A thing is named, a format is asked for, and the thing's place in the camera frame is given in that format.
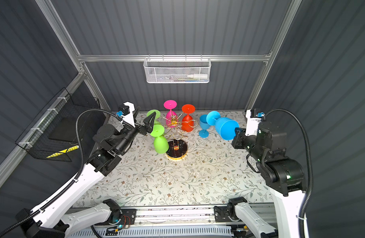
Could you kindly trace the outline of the blue wine glass front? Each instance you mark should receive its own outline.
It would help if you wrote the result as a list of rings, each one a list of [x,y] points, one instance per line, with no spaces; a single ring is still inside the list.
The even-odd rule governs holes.
[[[210,126],[214,126],[216,132],[223,140],[233,140],[236,136],[236,128],[239,123],[233,119],[221,117],[217,111],[212,111],[206,116],[206,122]]]

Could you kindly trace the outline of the blue wine glass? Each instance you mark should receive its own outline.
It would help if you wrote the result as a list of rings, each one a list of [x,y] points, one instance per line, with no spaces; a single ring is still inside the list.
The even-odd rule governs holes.
[[[200,127],[199,136],[201,138],[207,138],[209,136],[208,129],[210,128],[210,125],[207,123],[207,115],[202,115],[200,117]]]
[[[214,126],[216,132],[223,140],[233,140],[236,136],[236,128],[239,123],[233,119],[221,117],[217,111],[212,111],[206,116],[206,122],[210,126]]]

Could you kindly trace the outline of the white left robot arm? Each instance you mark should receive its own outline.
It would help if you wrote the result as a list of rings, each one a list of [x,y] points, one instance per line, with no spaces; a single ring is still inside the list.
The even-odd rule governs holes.
[[[144,119],[143,124],[131,125],[128,120],[134,119],[136,113],[124,116],[117,113],[114,116],[123,129],[118,131],[111,124],[100,127],[93,137],[99,148],[90,158],[82,158],[77,174],[44,202],[32,210],[23,209],[16,215],[26,237],[65,238],[95,224],[111,222],[116,225],[120,222],[120,206],[112,199],[77,213],[67,213],[87,190],[116,168],[138,134],[147,135],[153,131],[157,118],[153,112]]]

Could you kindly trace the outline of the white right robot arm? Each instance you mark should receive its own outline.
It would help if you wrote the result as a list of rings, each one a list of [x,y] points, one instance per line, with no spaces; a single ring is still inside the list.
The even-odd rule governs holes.
[[[277,227],[265,222],[243,197],[229,199],[227,206],[214,206],[215,221],[241,222],[256,238],[308,237],[300,208],[309,188],[300,163],[286,156],[287,134],[271,122],[258,123],[253,132],[236,128],[232,146],[245,149],[256,161],[273,197]]]

